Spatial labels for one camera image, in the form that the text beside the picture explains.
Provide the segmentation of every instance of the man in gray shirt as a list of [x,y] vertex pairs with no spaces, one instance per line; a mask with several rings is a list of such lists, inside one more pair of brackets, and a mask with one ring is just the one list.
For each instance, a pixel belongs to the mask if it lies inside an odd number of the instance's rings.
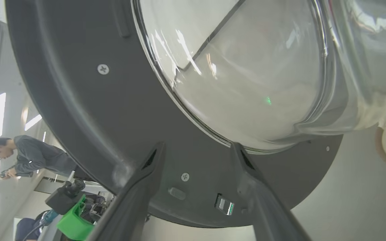
[[55,174],[69,177],[75,170],[76,176],[83,180],[84,171],[77,167],[76,163],[63,150],[46,144],[30,136],[16,136],[14,139],[0,138],[0,159],[6,159],[17,150],[17,163],[7,172],[5,180],[16,177],[17,173],[28,173],[45,168]]

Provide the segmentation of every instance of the green plastic object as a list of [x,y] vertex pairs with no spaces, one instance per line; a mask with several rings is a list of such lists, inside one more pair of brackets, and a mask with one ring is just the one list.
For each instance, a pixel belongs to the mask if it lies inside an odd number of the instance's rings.
[[85,241],[95,227],[92,223],[82,219],[80,217],[81,212],[83,212],[84,201],[86,200],[86,195],[83,194],[83,197],[75,204],[72,209],[70,209],[62,219],[56,225],[58,229],[69,239],[76,241]]

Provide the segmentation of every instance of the silver screw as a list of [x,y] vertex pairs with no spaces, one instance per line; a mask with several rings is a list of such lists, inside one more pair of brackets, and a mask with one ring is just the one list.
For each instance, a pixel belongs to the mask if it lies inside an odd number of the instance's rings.
[[182,175],[181,175],[181,180],[183,181],[188,181],[190,179],[190,175],[187,173],[187,172],[184,172]]
[[106,75],[106,74],[110,73],[110,68],[106,64],[100,64],[100,65],[98,65],[98,72],[101,75]]

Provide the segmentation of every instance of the dark gray round base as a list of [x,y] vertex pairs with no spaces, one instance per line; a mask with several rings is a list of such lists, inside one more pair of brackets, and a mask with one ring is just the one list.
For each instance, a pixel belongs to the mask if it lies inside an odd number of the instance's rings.
[[[118,153],[127,162],[141,162],[157,141],[164,141],[167,160],[150,204],[152,215],[196,227],[251,224],[242,214],[246,205],[236,193],[229,148],[199,130],[167,95],[135,32],[130,0],[8,0],[6,9],[32,99],[61,144],[95,180],[117,193],[112,174]],[[100,64],[110,72],[98,72]],[[326,137],[251,157],[291,209],[326,174],[341,139]],[[178,198],[168,191],[176,189]],[[235,204],[231,216],[214,207],[219,193]]]

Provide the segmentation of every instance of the screw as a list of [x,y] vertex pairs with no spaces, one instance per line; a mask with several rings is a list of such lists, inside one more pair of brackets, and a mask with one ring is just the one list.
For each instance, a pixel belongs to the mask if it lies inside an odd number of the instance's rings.
[[98,65],[98,72],[101,75],[106,75],[107,73],[110,73],[110,68],[106,64],[100,64]]
[[187,172],[184,172],[182,175],[181,175],[181,180],[183,181],[188,181],[190,179],[190,175],[187,173]]

